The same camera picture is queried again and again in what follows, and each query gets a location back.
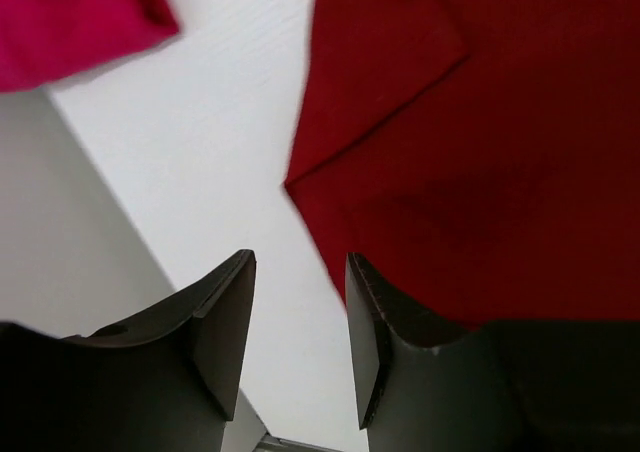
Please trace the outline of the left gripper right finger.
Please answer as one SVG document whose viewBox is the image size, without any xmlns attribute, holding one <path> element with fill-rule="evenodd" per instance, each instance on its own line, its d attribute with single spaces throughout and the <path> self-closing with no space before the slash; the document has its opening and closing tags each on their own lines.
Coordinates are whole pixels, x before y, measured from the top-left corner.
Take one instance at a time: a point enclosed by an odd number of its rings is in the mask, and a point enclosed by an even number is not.
<svg viewBox="0 0 640 452">
<path fill-rule="evenodd" d="M 468 330 L 350 254 L 358 422 L 373 451 L 635 451 L 639 326 L 499 320 Z"/>
</svg>

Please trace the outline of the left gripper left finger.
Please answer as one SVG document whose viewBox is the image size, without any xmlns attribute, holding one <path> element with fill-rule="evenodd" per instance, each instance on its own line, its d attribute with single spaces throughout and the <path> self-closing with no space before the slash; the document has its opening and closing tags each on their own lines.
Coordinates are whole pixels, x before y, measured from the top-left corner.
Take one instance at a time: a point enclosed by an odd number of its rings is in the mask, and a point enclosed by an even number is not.
<svg viewBox="0 0 640 452">
<path fill-rule="evenodd" d="M 90 336 L 1 326 L 5 451 L 217 451 L 235 413 L 256 259 L 233 254 Z"/>
</svg>

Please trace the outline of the dark red t shirt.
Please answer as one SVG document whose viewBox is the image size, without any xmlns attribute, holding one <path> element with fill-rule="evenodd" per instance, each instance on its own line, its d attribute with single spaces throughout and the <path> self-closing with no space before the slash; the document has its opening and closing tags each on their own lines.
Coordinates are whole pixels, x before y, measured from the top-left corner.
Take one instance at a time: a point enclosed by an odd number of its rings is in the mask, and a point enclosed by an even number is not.
<svg viewBox="0 0 640 452">
<path fill-rule="evenodd" d="M 639 0 L 315 0 L 284 183 L 467 326 L 639 315 Z"/>
</svg>

